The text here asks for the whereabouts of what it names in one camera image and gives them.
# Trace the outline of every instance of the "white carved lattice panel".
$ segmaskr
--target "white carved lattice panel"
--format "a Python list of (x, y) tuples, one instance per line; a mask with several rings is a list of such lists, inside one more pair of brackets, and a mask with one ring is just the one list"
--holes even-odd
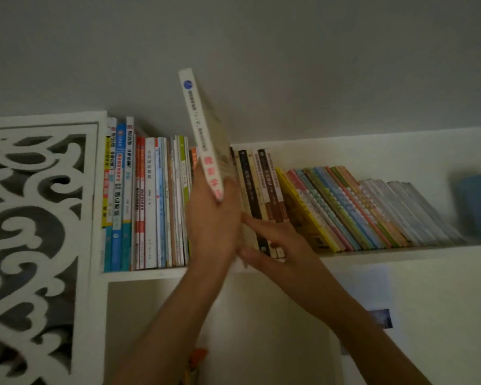
[(0, 384), (71, 382), (87, 310), (96, 132), (0, 130)]

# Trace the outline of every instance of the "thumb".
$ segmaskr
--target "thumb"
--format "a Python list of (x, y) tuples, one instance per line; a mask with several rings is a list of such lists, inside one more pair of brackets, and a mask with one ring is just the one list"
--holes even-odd
[(243, 247), (239, 257), (248, 265), (254, 267), (262, 274), (269, 277), (276, 285), (279, 285), (285, 273), (285, 265), (267, 255), (255, 250), (253, 247)]

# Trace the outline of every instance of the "person's arm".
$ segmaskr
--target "person's arm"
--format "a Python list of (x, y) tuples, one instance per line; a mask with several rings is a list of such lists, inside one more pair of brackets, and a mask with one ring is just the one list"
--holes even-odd
[(371, 315), (337, 282), (290, 223), (272, 223), (244, 214), (243, 222), (280, 245), (284, 263), (253, 248), (240, 257), (311, 315), (327, 324), (351, 354), (367, 385), (431, 385)]
[(235, 255), (241, 226), (237, 185), (226, 180), (218, 204), (196, 168), (186, 226), (190, 266), (148, 329), (125, 356), (110, 385), (176, 384)]

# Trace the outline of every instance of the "gray ceiling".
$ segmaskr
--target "gray ceiling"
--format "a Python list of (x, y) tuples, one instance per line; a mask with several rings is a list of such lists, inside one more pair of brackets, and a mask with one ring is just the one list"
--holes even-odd
[(0, 116), (107, 109), (233, 142), (481, 126), (481, 0), (0, 0)]

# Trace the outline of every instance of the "shelf board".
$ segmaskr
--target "shelf board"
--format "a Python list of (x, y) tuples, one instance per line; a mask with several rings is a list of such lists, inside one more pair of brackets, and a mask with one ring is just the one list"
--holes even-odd
[[(377, 263), (393, 263), (403, 261), (417, 261), (439, 259), (446, 257), (463, 256), (470, 253), (481, 253), (481, 243), (461, 246), (445, 247), (411, 247), (389, 250), (372, 250), (360, 252), (342, 252), (334, 256), (320, 255), (322, 262), (332, 271), (342, 270), (353, 266), (362, 266)], [(168, 278), (181, 278), (186, 272), (186, 267), (172, 267), (167, 269), (148, 269), (133, 272), (101, 273), (99, 278), (106, 282), (157, 280)], [(240, 259), (235, 259), (230, 272), (257, 272), (251, 266), (244, 268)]]

